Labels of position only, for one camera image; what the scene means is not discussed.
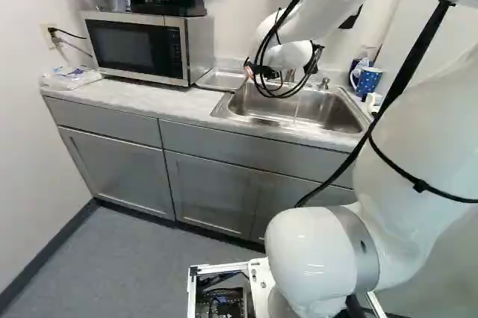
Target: sink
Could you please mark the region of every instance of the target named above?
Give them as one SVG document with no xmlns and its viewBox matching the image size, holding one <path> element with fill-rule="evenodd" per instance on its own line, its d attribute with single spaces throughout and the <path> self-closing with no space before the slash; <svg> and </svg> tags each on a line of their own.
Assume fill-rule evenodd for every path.
<svg viewBox="0 0 478 318">
<path fill-rule="evenodd" d="M 269 83 L 271 89 L 278 84 Z M 283 93 L 287 84 L 275 93 Z M 225 94 L 211 113 L 251 125 L 267 125 L 309 131 L 335 131 L 349 135 L 364 132 L 367 120 L 341 87 L 317 90 L 302 88 L 287 99 L 263 97 L 254 83 L 246 81 L 235 94 Z"/>
</svg>

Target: white wall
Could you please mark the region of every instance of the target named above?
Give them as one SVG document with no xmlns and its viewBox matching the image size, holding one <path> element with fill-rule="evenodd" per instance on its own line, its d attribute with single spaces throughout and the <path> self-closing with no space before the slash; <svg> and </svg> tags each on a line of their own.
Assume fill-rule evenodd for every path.
<svg viewBox="0 0 478 318">
<path fill-rule="evenodd" d="M 214 17 L 215 55 L 244 60 L 257 26 L 268 14 L 267 0 L 205 0 Z"/>
<path fill-rule="evenodd" d="M 410 48 L 432 15 L 438 0 L 401 0 L 376 65 L 384 69 L 377 91 L 385 94 L 395 79 Z M 419 83 L 456 59 L 478 41 L 478 10 L 450 8 L 411 85 Z"/>
<path fill-rule="evenodd" d="M 37 84 L 63 63 L 46 48 L 39 24 L 80 33 L 80 6 L 81 0 L 0 0 L 0 291 L 91 197 Z"/>
</svg>

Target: cabinet door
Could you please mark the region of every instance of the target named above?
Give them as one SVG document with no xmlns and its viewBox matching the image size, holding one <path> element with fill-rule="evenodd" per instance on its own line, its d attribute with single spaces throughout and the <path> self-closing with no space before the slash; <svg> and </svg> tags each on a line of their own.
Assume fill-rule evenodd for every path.
<svg viewBox="0 0 478 318">
<path fill-rule="evenodd" d="M 293 208 L 297 201 L 320 184 L 270 172 L 261 172 L 258 179 L 258 204 L 250 239 L 262 243 L 269 221 L 279 212 Z M 348 205 L 355 201 L 352 190 L 329 186 L 307 206 Z"/>
<path fill-rule="evenodd" d="M 72 129 L 59 130 L 94 196 L 175 218 L 162 150 Z"/>
<path fill-rule="evenodd" d="M 165 151 L 178 220 L 249 238 L 259 171 Z"/>
</svg>

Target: baseboard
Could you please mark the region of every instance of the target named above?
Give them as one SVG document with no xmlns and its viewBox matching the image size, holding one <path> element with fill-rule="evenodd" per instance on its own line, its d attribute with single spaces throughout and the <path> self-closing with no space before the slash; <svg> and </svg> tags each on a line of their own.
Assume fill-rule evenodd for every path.
<svg viewBox="0 0 478 318">
<path fill-rule="evenodd" d="M 205 236 L 205 237 L 211 238 L 213 240 L 219 240 L 221 242 L 229 243 L 229 244 L 235 245 L 235 246 L 239 246 L 239 247 L 242 247 L 244 249 L 250 249 L 252 251 L 256 251 L 256 252 L 259 252 L 259 253 L 265 253 L 264 245 L 261 245 L 260 243 L 254 243 L 254 242 L 243 240 L 243 239 L 240 239 L 240 238 L 237 238 L 237 237 L 228 236 L 227 234 L 222 234 L 220 232 L 211 231 L 211 230 L 208 230 L 207 228 L 197 227 L 197 226 L 190 225 L 190 224 L 187 224 L 187 223 L 184 223 L 184 222 L 170 221 L 168 219 L 163 219 L 161 217 L 151 215 L 150 213 L 140 212 L 140 211 L 133 210 L 131 208 L 126 208 L 122 205 L 118 205 L 118 204 L 115 204 L 115 203 L 110 202 L 110 201 L 96 199 L 96 203 L 99 206 L 102 206 L 104 208 L 108 208 L 110 210 L 120 212 L 120 213 L 123 213 L 125 215 L 132 216 L 132 217 L 136 217 L 138 219 L 143 219 L 145 221 L 152 222 L 152 223 L 155 223 L 155 224 L 158 224 L 158 225 L 163 225 L 163 226 L 167 226 L 167 227 L 170 227 L 170 228 L 178 228 L 178 229 L 181 229 L 183 231 L 188 231 L 188 232 L 191 232 L 193 234 L 198 234 L 200 236 Z"/>
<path fill-rule="evenodd" d="M 75 231 L 98 208 L 91 199 L 35 256 L 20 274 L 0 293 L 0 315 L 16 300 L 19 294 L 30 283 L 31 279 L 49 261 L 53 254 L 75 233 Z"/>
</svg>

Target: electrical outlet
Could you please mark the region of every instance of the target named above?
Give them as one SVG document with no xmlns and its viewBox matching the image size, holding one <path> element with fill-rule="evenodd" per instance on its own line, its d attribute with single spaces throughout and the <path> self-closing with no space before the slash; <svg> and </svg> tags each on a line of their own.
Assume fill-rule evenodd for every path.
<svg viewBox="0 0 478 318">
<path fill-rule="evenodd" d="M 52 35 L 48 31 L 49 27 L 56 27 L 57 25 L 55 23 L 41 23 L 40 24 L 40 29 L 42 31 L 43 38 L 45 39 L 46 45 L 48 46 L 49 49 L 55 49 L 56 46 L 52 41 Z"/>
</svg>

